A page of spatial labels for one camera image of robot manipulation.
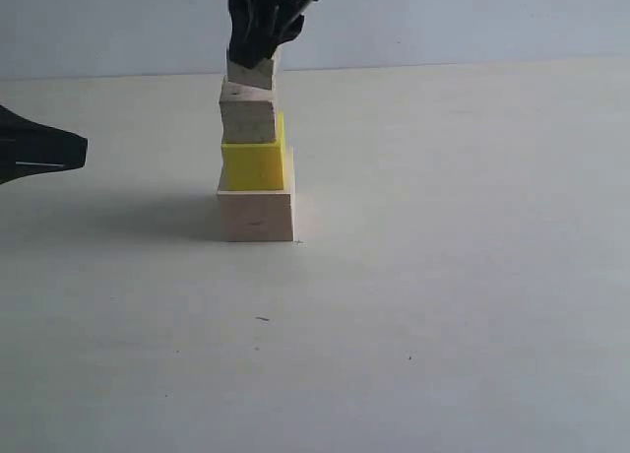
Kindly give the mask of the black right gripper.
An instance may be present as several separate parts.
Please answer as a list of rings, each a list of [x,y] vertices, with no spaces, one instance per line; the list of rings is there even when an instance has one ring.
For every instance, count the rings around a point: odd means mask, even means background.
[[[280,45],[301,33],[303,9],[318,0],[228,0],[229,58],[248,69],[273,57]]]

